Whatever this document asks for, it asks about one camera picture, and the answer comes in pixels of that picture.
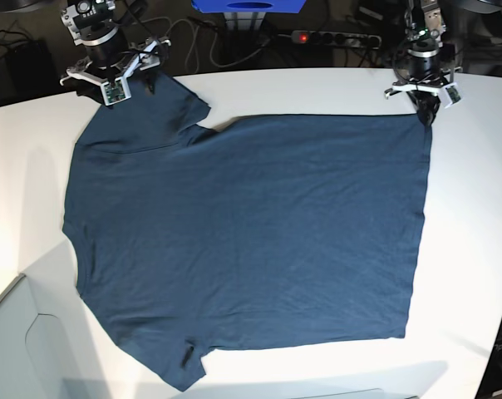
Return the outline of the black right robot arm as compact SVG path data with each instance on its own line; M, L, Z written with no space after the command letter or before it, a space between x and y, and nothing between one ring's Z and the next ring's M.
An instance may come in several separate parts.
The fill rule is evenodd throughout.
M63 25L86 55L66 69L60 85L106 107L130 99L129 80L161 67L171 46L168 37L157 37L140 20L146 1L123 5L120 16L115 1L68 1L61 10Z

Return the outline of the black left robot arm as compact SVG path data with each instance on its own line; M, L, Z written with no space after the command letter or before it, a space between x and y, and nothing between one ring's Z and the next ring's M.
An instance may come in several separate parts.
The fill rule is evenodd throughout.
M436 1L409 1L405 37L391 56L396 81L384 91L386 99L407 94L420 122L430 127L437 112L458 104L462 95L455 74L456 50L443 42L446 25Z

